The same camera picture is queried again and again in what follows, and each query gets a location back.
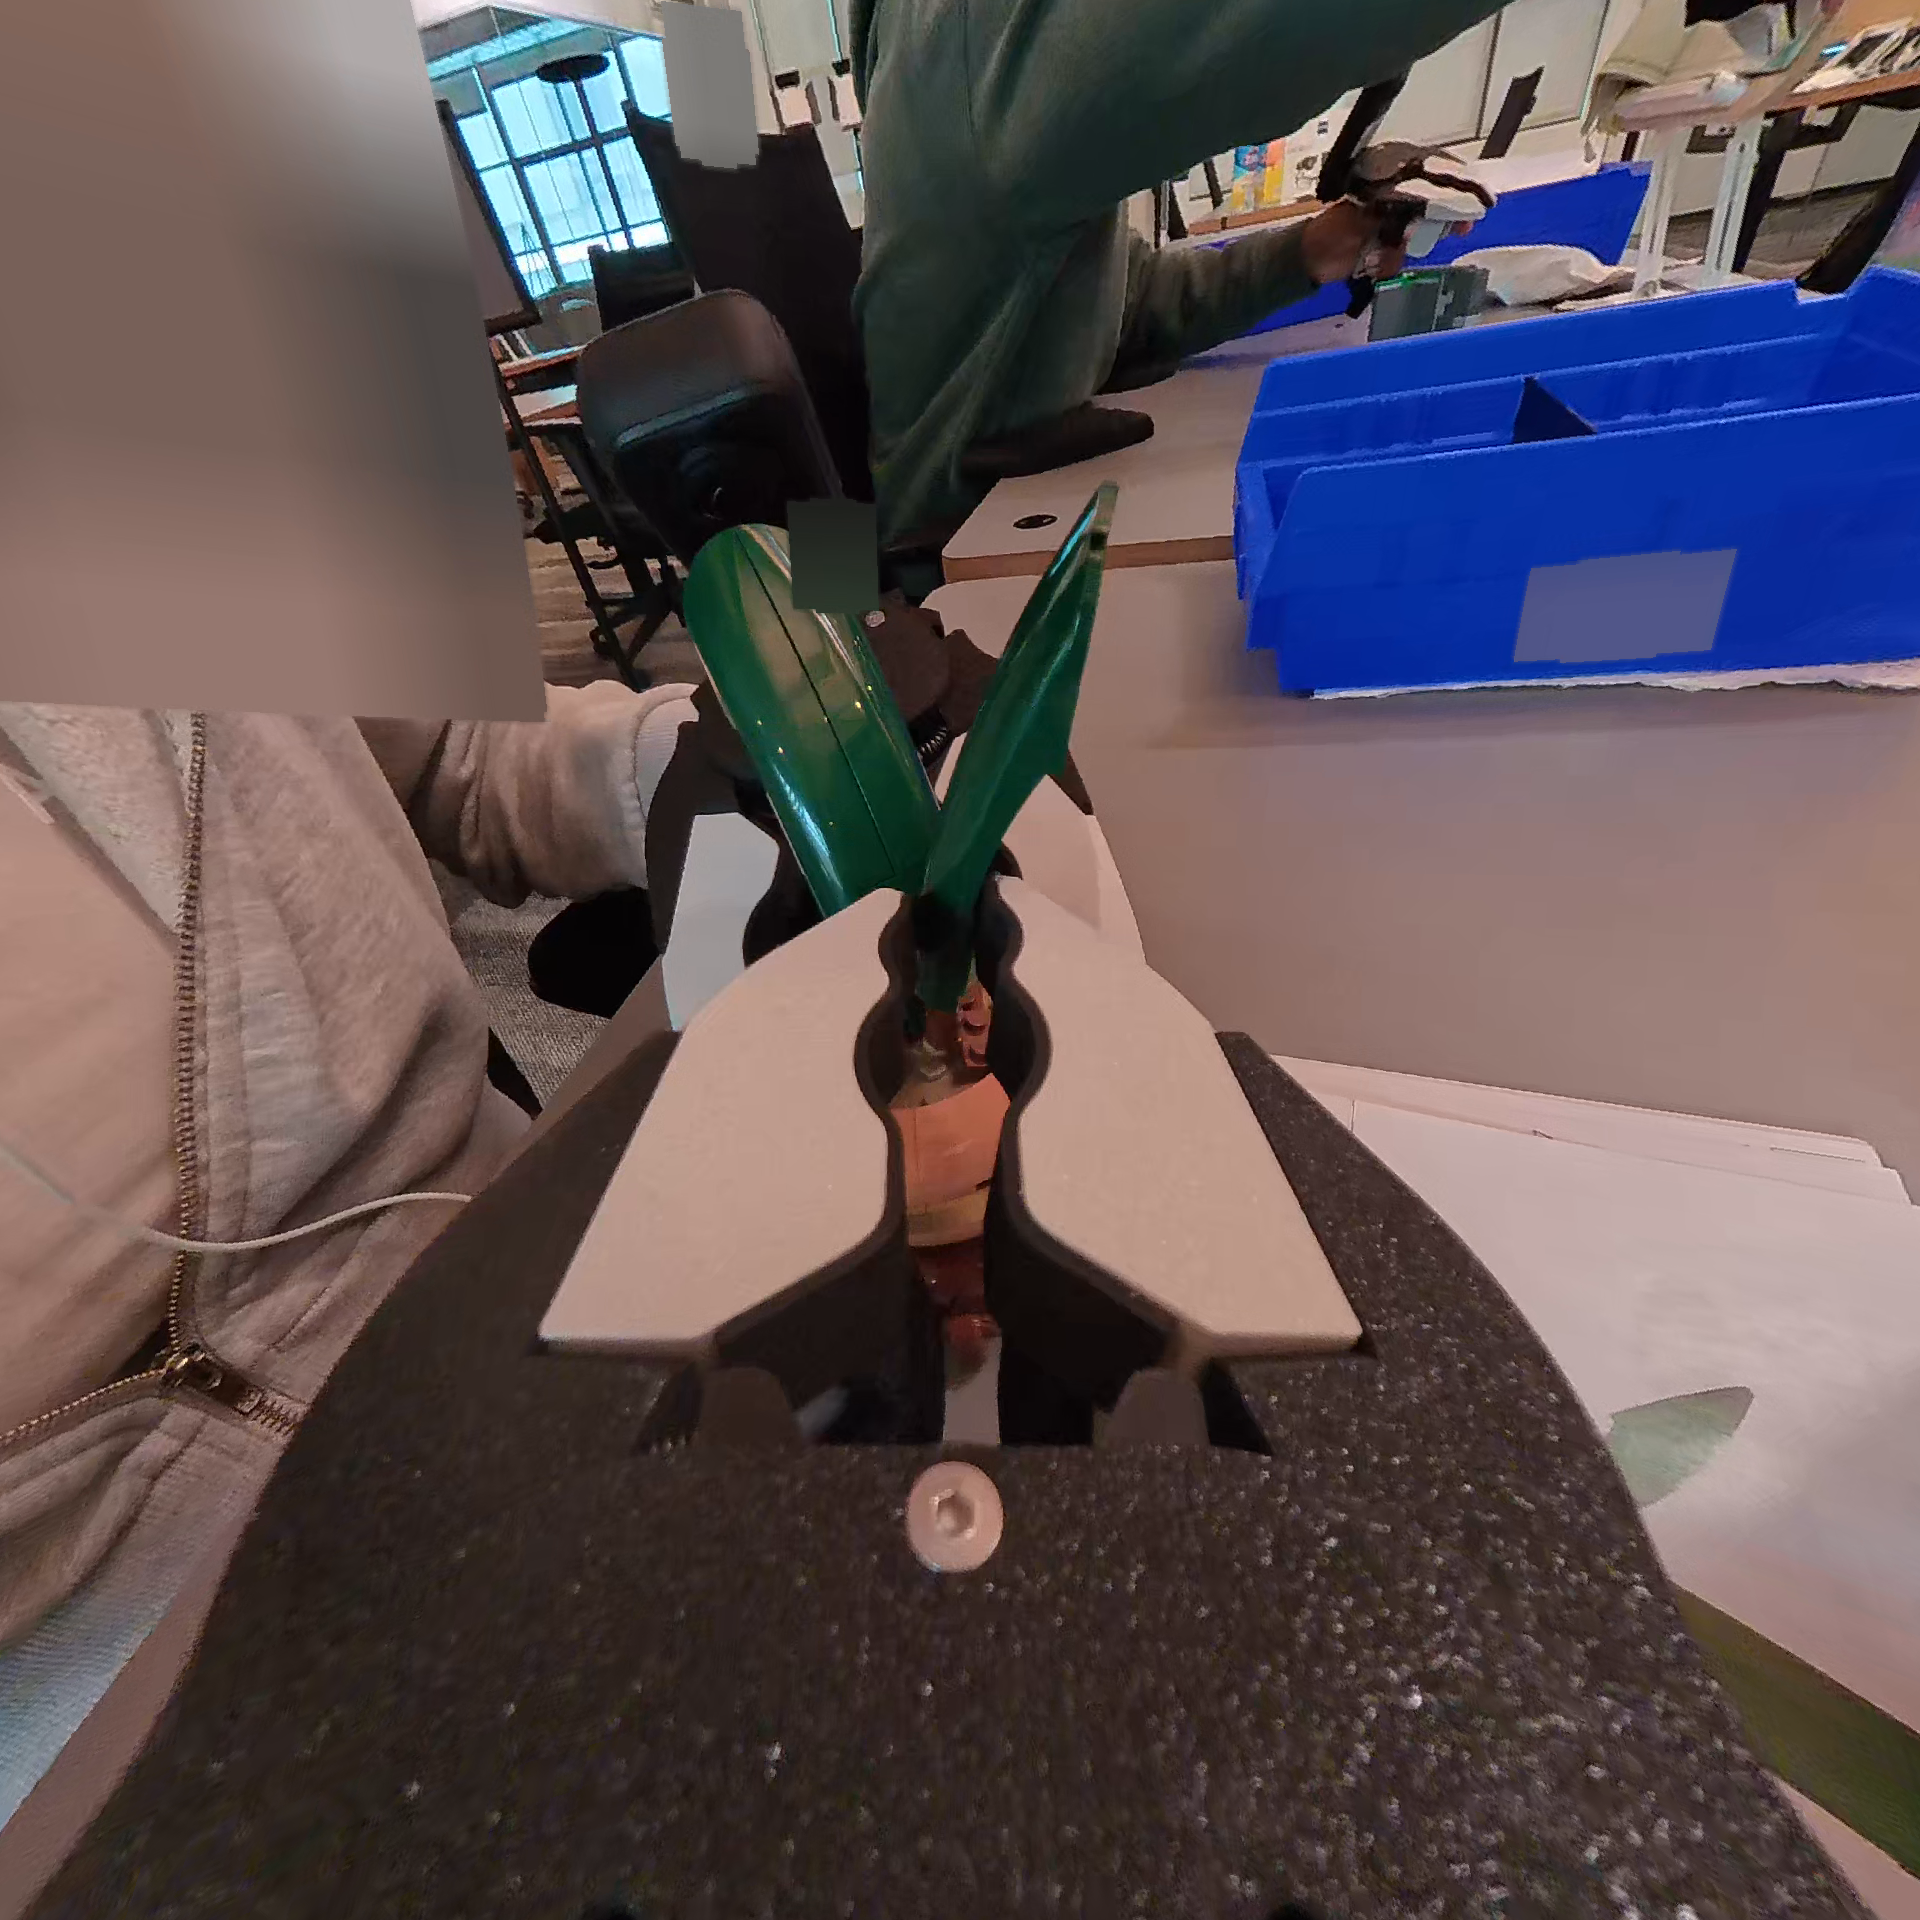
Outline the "blue plastic bin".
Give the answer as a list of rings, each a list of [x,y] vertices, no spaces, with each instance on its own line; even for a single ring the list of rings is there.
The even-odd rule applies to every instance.
[[[1496,189],[1500,204],[1462,236],[1449,236],[1424,259],[1406,259],[1410,271],[1438,271],[1456,265],[1464,256],[1484,249],[1509,249],[1529,244],[1579,245],[1602,261],[1620,261],[1628,236],[1645,206],[1649,187],[1647,163],[1588,163],[1577,156],[1523,156],[1468,161],[1475,173]],[[1322,210],[1316,198],[1297,198],[1260,213],[1232,210],[1214,228],[1191,242],[1187,253],[1246,253],[1249,238],[1290,233]],[[1241,332],[1260,334],[1277,328],[1302,325],[1316,318],[1356,318],[1371,305],[1371,284],[1346,280],[1311,285],[1302,298],[1266,312]]]
[[[1234,471],[1283,692],[1918,655],[1918,278],[1274,360]]]

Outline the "building instruction booklet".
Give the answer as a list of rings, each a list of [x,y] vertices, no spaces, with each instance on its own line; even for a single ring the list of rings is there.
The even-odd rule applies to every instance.
[[[1283,1060],[1523,1310],[1751,1746],[1916,1916],[1918,1212],[1863,1138]]]

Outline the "white bag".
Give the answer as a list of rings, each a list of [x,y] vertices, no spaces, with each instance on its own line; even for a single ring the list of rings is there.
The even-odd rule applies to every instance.
[[[1464,256],[1459,265],[1482,271],[1484,300],[1511,314],[1620,298],[1636,280],[1633,265],[1602,261],[1597,256],[1565,244],[1484,249]]]

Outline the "white paper sheet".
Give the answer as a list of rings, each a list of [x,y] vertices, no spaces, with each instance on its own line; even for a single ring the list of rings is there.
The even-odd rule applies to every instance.
[[[1666,671],[1642,670],[1633,673],[1546,673],[1518,681],[1468,681],[1436,685],[1390,685],[1390,687],[1343,687],[1315,689],[1302,699],[1316,703],[1385,701],[1452,692],[1525,692],[1525,689],[1759,689],[1759,687],[1836,687],[1863,692],[1918,692],[1918,659],[1863,659],[1805,666],[1718,670],[1718,671]]]

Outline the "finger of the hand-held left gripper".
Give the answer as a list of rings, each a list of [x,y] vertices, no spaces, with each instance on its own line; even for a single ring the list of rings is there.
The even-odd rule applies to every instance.
[[[659,954],[669,1027],[683,1031],[745,974],[745,927],[766,895],[779,844],[744,815],[700,815]]]
[[[1042,778],[1001,840],[1019,876],[1040,895],[1143,961],[1136,915],[1098,820]]]

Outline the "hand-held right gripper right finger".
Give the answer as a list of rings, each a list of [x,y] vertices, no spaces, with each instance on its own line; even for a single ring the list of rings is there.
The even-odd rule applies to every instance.
[[[990,1273],[1042,1368],[1346,1354],[1362,1324],[1208,1021],[1028,881],[991,915],[993,1041],[1032,1065],[1001,1130]]]

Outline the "black floor lamp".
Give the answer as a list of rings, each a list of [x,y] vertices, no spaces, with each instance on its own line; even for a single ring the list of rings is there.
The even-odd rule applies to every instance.
[[[604,51],[569,54],[537,67],[537,80],[554,95],[558,129],[552,155],[540,161],[540,177],[552,210],[563,215],[569,242],[589,253],[612,253],[626,238],[626,210],[589,99],[589,81],[605,74]]]

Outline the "brown-edged grey desk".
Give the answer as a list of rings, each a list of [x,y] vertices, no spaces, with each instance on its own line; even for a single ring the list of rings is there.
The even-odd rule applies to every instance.
[[[1219,564],[1232,557],[1236,447],[1268,356],[1221,348],[1166,381],[1123,396],[1152,419],[1152,437],[1104,457],[999,481],[948,540],[948,584],[1033,578],[1067,540],[1097,486],[1118,489],[1109,564]]]

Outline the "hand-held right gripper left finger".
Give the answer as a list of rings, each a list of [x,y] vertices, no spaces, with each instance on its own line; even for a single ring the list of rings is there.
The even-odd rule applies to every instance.
[[[879,889],[769,952],[667,1053],[540,1320],[556,1354],[883,1352],[904,1258],[897,1138],[858,1044],[895,1002]]]

